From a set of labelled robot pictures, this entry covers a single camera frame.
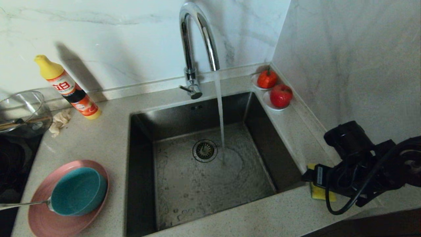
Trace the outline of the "brown wooden stick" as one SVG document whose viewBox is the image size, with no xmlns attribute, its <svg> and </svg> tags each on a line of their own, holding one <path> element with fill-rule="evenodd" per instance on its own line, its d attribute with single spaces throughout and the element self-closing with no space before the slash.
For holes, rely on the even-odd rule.
<svg viewBox="0 0 421 237">
<path fill-rule="evenodd" d="M 21 125 L 29 125 L 33 123 L 43 123 L 45 120 L 49 120 L 49 117 L 41 117 L 41 118 L 35 118 L 30 119 L 27 121 L 24 121 L 22 118 L 12 120 L 11 122 L 1 123 L 0 124 L 0 131 L 9 130 L 9 129 L 15 129 Z"/>
</svg>

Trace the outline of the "clear glass bowl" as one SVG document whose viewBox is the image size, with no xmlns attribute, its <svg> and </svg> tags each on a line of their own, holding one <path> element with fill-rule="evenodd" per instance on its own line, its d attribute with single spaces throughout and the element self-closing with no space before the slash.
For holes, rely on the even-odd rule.
<svg viewBox="0 0 421 237">
<path fill-rule="evenodd" d="M 34 90 L 15 93 L 0 101 L 0 124 L 20 118 L 27 121 L 41 117 L 49 117 L 49 120 L 45 120 L 42 124 L 39 122 L 0 131 L 0 135 L 33 138 L 43 135 L 52 124 L 52 113 L 42 93 Z"/>
</svg>

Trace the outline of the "pink plate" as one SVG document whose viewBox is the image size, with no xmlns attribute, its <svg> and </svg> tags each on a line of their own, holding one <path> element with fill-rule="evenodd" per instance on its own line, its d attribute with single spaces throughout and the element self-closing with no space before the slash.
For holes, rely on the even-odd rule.
<svg viewBox="0 0 421 237">
<path fill-rule="evenodd" d="M 62 165 L 47 175 L 33 194 L 32 201 L 46 200 L 65 174 L 82 167 L 93 168 L 102 174 L 107 179 L 107 189 L 109 188 L 109 175 L 101 164 L 92 160 L 76 160 Z M 30 206 L 28 211 L 30 229 L 37 237 L 73 237 L 96 219 L 104 207 L 107 192 L 99 207 L 83 216 L 61 216 L 50 211 L 46 204 Z"/>
</svg>

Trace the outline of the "crumpled beige tissue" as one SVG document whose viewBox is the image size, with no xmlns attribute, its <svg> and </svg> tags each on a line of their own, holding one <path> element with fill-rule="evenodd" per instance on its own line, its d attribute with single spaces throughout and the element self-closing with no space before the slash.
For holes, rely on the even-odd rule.
<svg viewBox="0 0 421 237">
<path fill-rule="evenodd" d="M 64 109 L 53 116 L 52 124 L 49 127 L 49 131 L 52 134 L 51 137 L 55 138 L 59 135 L 61 128 L 65 127 L 72 118 L 72 109 Z"/>
</svg>

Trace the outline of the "black stove top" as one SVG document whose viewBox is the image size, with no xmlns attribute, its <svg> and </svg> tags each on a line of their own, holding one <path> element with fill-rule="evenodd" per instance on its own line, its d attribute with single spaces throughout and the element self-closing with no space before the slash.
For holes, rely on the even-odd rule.
<svg viewBox="0 0 421 237">
<path fill-rule="evenodd" d="M 0 136 L 0 204 L 20 203 L 43 136 Z"/>
</svg>

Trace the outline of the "chrome gooseneck faucet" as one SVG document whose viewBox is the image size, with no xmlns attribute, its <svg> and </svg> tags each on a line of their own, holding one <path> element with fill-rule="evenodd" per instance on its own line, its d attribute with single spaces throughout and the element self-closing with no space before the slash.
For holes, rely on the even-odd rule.
<svg viewBox="0 0 421 237">
<path fill-rule="evenodd" d="M 219 57 L 216 47 L 216 41 L 211 26 L 201 8 L 194 2 L 187 1 L 180 9 L 179 24 L 180 33 L 183 43 L 184 57 L 186 66 L 184 75 L 186 86 L 179 86 L 180 89 L 186 91 L 191 99 L 199 99 L 202 96 L 199 81 L 196 77 L 196 68 L 193 61 L 193 52 L 190 43 L 190 27 L 189 21 L 193 20 L 199 28 L 206 52 L 209 59 L 210 69 L 212 71 L 220 70 Z"/>
</svg>

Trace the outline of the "yellow green sponge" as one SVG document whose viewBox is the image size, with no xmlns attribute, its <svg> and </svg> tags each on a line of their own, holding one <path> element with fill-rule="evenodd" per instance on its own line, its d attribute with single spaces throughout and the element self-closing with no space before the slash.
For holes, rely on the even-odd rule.
<svg viewBox="0 0 421 237">
<path fill-rule="evenodd" d="M 310 195 L 313 199 L 326 200 L 325 189 L 315 186 L 312 182 L 310 182 Z M 329 192 L 329 199 L 330 201 L 337 201 L 334 192 Z"/>
</svg>

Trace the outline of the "stainless steel sink basin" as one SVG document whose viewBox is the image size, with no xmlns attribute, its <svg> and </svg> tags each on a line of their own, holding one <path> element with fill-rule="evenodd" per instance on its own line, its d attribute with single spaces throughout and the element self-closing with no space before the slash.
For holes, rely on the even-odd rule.
<svg viewBox="0 0 421 237">
<path fill-rule="evenodd" d="M 252 92 L 224 96 L 225 160 L 217 99 L 130 118 L 126 237 L 176 225 L 302 186 L 301 172 Z M 192 148 L 218 147 L 208 163 Z"/>
</svg>

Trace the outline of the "clear running water stream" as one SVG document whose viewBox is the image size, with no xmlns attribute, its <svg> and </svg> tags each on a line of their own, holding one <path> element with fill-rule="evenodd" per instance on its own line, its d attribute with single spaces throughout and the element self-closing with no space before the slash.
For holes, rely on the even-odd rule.
<svg viewBox="0 0 421 237">
<path fill-rule="evenodd" d="M 219 113 L 219 122 L 220 122 L 220 135 L 221 135 L 221 160 L 222 165 L 226 165 L 225 160 L 225 131 L 224 131 L 224 119 L 223 119 L 223 102 L 222 102 L 222 90 L 220 84 L 220 75 L 218 72 L 215 72 L 214 76 L 215 91 L 217 95 L 218 103 L 218 113 Z"/>
</svg>

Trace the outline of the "red apple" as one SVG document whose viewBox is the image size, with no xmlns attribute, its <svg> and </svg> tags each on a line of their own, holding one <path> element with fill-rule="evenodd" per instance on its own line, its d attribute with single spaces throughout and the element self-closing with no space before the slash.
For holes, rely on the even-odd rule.
<svg viewBox="0 0 421 237">
<path fill-rule="evenodd" d="M 293 99 L 293 91 L 287 85 L 275 85 L 270 91 L 269 99 L 273 106 L 277 108 L 286 108 Z"/>
</svg>

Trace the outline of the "metal spoon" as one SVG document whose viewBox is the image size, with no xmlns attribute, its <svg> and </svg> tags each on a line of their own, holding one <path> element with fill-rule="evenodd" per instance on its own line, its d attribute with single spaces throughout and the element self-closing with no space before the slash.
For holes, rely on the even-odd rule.
<svg viewBox="0 0 421 237">
<path fill-rule="evenodd" d="M 52 212 L 54 212 L 54 208 L 52 206 L 52 197 L 48 197 L 46 200 L 42 201 L 33 201 L 28 203 L 0 203 L 0 211 L 12 209 L 12 208 L 18 208 L 22 206 L 30 206 L 30 205 L 38 205 L 38 204 L 46 204 L 48 209 Z"/>
</svg>

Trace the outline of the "teal bowl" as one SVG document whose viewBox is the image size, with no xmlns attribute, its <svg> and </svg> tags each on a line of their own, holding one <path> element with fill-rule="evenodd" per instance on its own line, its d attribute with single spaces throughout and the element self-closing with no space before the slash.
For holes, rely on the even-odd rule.
<svg viewBox="0 0 421 237">
<path fill-rule="evenodd" d="M 107 179 L 93 168 L 82 167 L 65 174 L 51 193 L 51 207 L 61 216 L 83 216 L 105 198 Z"/>
</svg>

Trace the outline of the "round metal drain strainer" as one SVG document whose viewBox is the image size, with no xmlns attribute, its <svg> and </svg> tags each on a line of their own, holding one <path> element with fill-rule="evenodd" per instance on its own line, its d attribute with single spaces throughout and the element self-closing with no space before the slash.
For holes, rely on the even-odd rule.
<svg viewBox="0 0 421 237">
<path fill-rule="evenodd" d="M 207 139 L 197 141 L 192 148 L 192 155 L 196 161 L 208 163 L 218 155 L 218 147 L 215 142 Z"/>
</svg>

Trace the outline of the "yellow capped dish soap bottle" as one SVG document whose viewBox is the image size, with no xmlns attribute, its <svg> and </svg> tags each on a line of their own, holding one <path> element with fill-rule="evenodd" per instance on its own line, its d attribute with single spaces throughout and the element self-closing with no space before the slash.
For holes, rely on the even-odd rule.
<svg viewBox="0 0 421 237">
<path fill-rule="evenodd" d="M 101 115 L 98 105 L 75 82 L 62 65 L 52 62 L 45 55 L 34 58 L 41 76 L 63 96 L 80 114 L 89 120 L 97 119 Z"/>
</svg>

